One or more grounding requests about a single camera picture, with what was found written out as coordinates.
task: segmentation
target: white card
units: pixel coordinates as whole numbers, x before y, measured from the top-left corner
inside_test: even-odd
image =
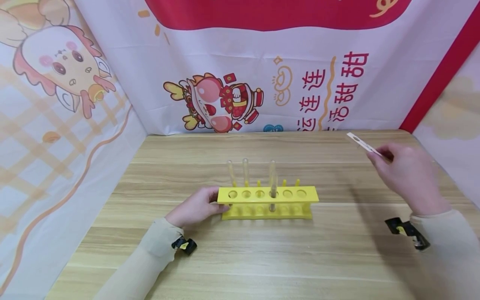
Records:
[[[368,152],[374,152],[380,156],[383,156],[380,154],[380,152],[378,152],[377,150],[375,150],[375,148],[373,148],[372,146],[370,146],[369,144],[367,144],[366,142],[362,141],[361,138],[357,137],[356,135],[354,135],[353,133],[349,132],[347,133],[347,136],[352,139],[353,141],[355,141],[357,144],[359,144],[360,146],[363,147],[363,149],[367,150]]]

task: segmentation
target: wooden tabletop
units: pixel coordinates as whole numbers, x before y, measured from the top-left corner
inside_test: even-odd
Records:
[[[160,274],[147,299],[420,299],[428,293],[411,239],[392,235],[384,220],[410,213],[378,178],[347,132],[278,132],[149,136],[61,273],[47,299],[91,299],[127,259],[153,219],[202,185],[228,186],[226,161],[242,178],[315,185],[313,220],[229,220],[214,217],[185,230],[198,249]],[[418,145],[402,131],[354,132],[372,146]],[[443,195],[477,234],[475,207],[441,171]]]

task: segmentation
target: cloth backdrop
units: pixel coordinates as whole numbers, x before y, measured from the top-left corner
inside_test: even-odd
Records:
[[[396,129],[478,0],[77,0],[149,133]]]

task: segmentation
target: test tube rack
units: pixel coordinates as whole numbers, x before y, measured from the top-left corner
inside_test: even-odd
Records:
[[[283,180],[281,187],[275,187],[276,195],[272,197],[272,187],[262,187],[260,181],[256,187],[251,187],[247,176],[245,186],[238,187],[234,176],[231,178],[232,187],[221,187],[218,191],[217,202],[230,206],[222,214],[222,220],[312,219],[310,204],[319,202],[316,188],[300,186],[299,179],[295,186],[287,186],[287,181]]]

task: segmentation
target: glass test tube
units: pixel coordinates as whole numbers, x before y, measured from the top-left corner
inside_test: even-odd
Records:
[[[227,160],[228,173],[230,174],[230,180],[232,181],[232,186],[237,187],[237,180],[235,179],[235,174],[233,173],[233,163],[231,160]]]
[[[278,185],[278,176],[276,174],[276,165],[275,161],[272,160],[270,161],[270,197],[276,198],[276,187]],[[273,212],[275,211],[275,203],[270,204],[270,211]]]
[[[250,175],[248,173],[248,159],[243,159],[243,180],[245,183],[245,187],[249,187],[250,185]]]

